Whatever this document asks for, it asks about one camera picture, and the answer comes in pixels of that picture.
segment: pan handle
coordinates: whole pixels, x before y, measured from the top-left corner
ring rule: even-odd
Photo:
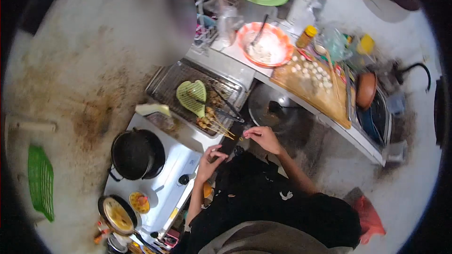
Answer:
[[[116,177],[113,175],[113,173],[112,173],[112,168],[109,168],[107,171],[109,172],[110,176],[113,178],[114,181],[119,182],[120,180],[122,180],[122,179],[116,178]]]
[[[143,243],[145,246],[149,247],[150,249],[154,249],[154,246],[152,246],[150,243],[146,242],[141,234],[138,233],[138,231],[134,231],[133,234],[138,238],[141,243]]]

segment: green leaf-shaped fan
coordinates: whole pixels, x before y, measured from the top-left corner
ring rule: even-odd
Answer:
[[[203,82],[197,80],[181,83],[176,90],[176,97],[182,106],[195,113],[199,118],[204,117],[206,106],[196,102],[196,100],[206,102],[207,92]]]

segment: tongs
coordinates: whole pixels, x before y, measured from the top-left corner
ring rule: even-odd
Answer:
[[[229,113],[227,113],[227,112],[225,112],[225,111],[223,111],[223,110],[220,110],[220,109],[218,109],[218,110],[216,110],[216,111],[217,111],[219,114],[221,114],[221,115],[223,115],[223,116],[225,116],[225,117],[227,117],[227,118],[229,118],[229,119],[231,119],[231,120],[234,120],[234,121],[239,122],[239,123],[244,123],[245,120],[243,120],[242,116],[241,116],[240,113],[235,109],[235,107],[232,106],[232,104],[230,104],[228,100],[224,99],[223,96],[222,96],[215,88],[212,88],[212,89],[214,90],[214,92],[216,92],[216,93],[218,94],[218,96],[219,96],[219,97],[223,100],[223,102],[229,107],[229,109],[231,109],[231,111],[234,112],[235,116],[232,116],[231,114],[229,114]]]
[[[237,110],[234,108],[234,106],[232,106],[232,104],[230,104],[229,101],[227,101],[226,99],[224,99],[223,96],[222,96],[215,88],[212,88],[212,89],[218,94],[218,96],[223,100],[223,102],[224,102],[224,103],[232,110],[232,112],[234,112],[235,116],[232,116],[232,115],[229,114],[228,112],[225,112],[225,111],[223,111],[223,110],[221,110],[221,109],[218,109],[218,108],[213,108],[213,109],[215,110],[215,112],[217,112],[218,114],[220,114],[220,115],[222,115],[222,116],[224,116],[224,117],[226,117],[226,118],[228,118],[228,119],[231,119],[231,120],[233,120],[233,121],[236,121],[236,122],[239,122],[239,123],[244,123],[245,120],[242,118],[242,116],[240,115],[240,113],[237,112]],[[206,105],[206,106],[209,106],[209,103],[208,103],[208,102],[204,102],[204,101],[202,101],[202,100],[198,100],[195,96],[192,96],[191,94],[189,94],[189,96],[190,96],[193,100],[195,100],[197,103],[200,103],[200,104],[204,104],[204,105]]]

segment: wooden cutting board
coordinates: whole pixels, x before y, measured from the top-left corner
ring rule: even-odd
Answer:
[[[302,78],[302,71],[292,71],[292,68],[294,68],[296,64],[303,63],[300,58],[301,54],[298,53],[296,49],[294,50],[293,55],[297,56],[297,62],[290,61],[288,64],[276,68],[273,71],[272,77],[270,77],[270,81],[303,99],[343,127],[351,128],[352,124],[347,120],[347,91],[345,83],[336,73],[334,73],[334,75],[336,75],[339,98],[337,98],[334,86],[329,90],[314,87],[310,78]],[[331,73],[330,68],[324,61],[319,61],[315,58],[313,58],[313,61],[316,61],[320,67],[330,74],[331,79],[333,79],[333,73]],[[355,90],[353,88],[351,88],[351,93],[352,112],[354,112]]]

